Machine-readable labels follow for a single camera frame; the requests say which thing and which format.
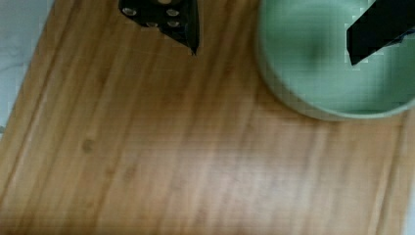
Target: bamboo cutting board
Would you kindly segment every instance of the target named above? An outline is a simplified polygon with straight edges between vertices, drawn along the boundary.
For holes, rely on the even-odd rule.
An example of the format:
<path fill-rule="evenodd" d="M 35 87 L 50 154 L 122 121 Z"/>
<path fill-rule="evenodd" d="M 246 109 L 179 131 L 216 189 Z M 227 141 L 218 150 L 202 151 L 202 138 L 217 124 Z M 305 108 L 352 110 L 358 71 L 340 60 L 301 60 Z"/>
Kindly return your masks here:
<path fill-rule="evenodd" d="M 399 234 L 415 113 L 294 113 L 255 64 L 258 0 L 199 4 L 195 58 L 114 0 L 57 0 L 0 143 L 0 234 Z"/>

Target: cutting board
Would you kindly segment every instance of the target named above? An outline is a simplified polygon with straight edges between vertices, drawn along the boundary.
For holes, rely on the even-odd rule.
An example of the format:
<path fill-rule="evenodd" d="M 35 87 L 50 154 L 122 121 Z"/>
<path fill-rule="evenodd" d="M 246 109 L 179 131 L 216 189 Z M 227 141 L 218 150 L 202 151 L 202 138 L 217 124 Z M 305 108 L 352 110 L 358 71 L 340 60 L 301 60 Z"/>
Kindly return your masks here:
<path fill-rule="evenodd" d="M 257 0 L 200 1 L 198 57 L 113 0 L 57 0 L 0 143 L 4 234 L 399 234 L 415 113 L 328 122 L 254 59 Z"/>

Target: white countertop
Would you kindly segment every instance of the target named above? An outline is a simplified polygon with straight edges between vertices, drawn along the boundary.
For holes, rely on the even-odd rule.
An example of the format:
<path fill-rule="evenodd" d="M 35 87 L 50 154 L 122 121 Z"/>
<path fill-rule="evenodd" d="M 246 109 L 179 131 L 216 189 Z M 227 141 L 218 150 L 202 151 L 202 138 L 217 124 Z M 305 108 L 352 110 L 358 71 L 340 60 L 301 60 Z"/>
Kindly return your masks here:
<path fill-rule="evenodd" d="M 0 0 L 0 137 L 53 0 Z"/>

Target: ceramic bowl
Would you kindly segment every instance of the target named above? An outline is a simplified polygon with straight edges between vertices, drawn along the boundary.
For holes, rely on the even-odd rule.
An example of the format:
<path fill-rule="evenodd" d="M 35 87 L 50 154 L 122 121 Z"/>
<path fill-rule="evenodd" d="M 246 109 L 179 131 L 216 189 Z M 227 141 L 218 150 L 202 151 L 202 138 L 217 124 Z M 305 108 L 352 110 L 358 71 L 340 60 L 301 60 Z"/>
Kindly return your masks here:
<path fill-rule="evenodd" d="M 287 106 L 319 119 L 386 118 L 415 105 L 415 37 L 352 66 L 346 30 L 367 0 L 263 0 L 256 55 Z"/>

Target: green bowl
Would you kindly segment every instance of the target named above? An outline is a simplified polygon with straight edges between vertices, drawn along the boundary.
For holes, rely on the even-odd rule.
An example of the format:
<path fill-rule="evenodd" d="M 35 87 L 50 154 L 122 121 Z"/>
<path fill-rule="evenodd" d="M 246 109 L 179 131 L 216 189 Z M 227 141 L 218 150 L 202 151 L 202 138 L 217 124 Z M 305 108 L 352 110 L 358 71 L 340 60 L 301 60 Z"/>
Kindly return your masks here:
<path fill-rule="evenodd" d="M 263 0 L 256 55 L 262 76 L 287 106 L 319 119 L 386 118 L 415 105 L 415 37 L 356 66 L 346 30 L 367 0 Z"/>

